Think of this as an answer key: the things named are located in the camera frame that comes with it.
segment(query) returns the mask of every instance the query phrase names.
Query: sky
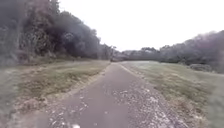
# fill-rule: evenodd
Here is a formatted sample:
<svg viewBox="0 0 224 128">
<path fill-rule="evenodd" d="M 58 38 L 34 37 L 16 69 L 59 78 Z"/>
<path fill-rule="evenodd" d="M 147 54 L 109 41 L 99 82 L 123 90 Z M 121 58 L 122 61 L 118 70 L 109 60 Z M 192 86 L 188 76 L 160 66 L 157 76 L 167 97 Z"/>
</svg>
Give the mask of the sky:
<svg viewBox="0 0 224 128">
<path fill-rule="evenodd" d="M 159 49 L 224 29 L 223 0 L 60 0 L 118 50 Z"/>
</svg>

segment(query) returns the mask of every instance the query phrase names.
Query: green grass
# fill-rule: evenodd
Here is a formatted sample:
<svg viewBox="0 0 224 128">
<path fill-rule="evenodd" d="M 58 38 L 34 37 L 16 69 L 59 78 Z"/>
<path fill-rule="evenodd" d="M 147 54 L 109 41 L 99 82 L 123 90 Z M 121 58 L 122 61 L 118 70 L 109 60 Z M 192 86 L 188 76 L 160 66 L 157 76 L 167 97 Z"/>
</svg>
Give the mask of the green grass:
<svg viewBox="0 0 224 128">
<path fill-rule="evenodd" d="M 212 92 L 224 83 L 223 75 L 152 61 L 124 62 L 123 65 L 140 72 L 154 84 L 189 126 L 207 127 L 206 106 Z"/>
</svg>

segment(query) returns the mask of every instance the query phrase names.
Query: overcast sky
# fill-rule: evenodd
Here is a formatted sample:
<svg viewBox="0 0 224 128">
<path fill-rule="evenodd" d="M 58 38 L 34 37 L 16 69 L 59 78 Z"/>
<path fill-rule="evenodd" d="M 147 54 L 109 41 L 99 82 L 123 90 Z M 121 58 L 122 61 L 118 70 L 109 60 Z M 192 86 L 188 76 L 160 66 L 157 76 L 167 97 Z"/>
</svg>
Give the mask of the overcast sky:
<svg viewBox="0 0 224 128">
<path fill-rule="evenodd" d="M 224 29 L 222 0 L 60 0 L 118 50 L 160 48 Z"/>
</svg>

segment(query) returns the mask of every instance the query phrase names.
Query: bush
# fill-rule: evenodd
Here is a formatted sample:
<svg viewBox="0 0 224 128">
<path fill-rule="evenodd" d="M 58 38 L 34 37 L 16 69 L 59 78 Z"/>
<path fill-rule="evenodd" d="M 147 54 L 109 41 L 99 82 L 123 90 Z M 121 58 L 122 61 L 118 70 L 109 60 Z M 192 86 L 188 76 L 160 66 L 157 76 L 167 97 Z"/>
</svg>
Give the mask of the bush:
<svg viewBox="0 0 224 128">
<path fill-rule="evenodd" d="M 191 64 L 190 68 L 196 71 L 206 71 L 206 72 L 212 71 L 212 67 L 210 65 L 205 64 Z"/>
</svg>

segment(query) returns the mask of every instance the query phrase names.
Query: paved path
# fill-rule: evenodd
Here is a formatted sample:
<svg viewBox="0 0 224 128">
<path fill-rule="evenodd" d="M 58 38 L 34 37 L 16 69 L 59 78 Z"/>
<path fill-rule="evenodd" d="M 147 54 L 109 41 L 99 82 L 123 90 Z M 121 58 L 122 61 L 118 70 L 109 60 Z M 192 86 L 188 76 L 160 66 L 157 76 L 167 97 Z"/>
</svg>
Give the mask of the paved path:
<svg viewBox="0 0 224 128">
<path fill-rule="evenodd" d="M 87 88 L 27 118 L 21 128 L 187 128 L 163 97 L 119 64 Z"/>
</svg>

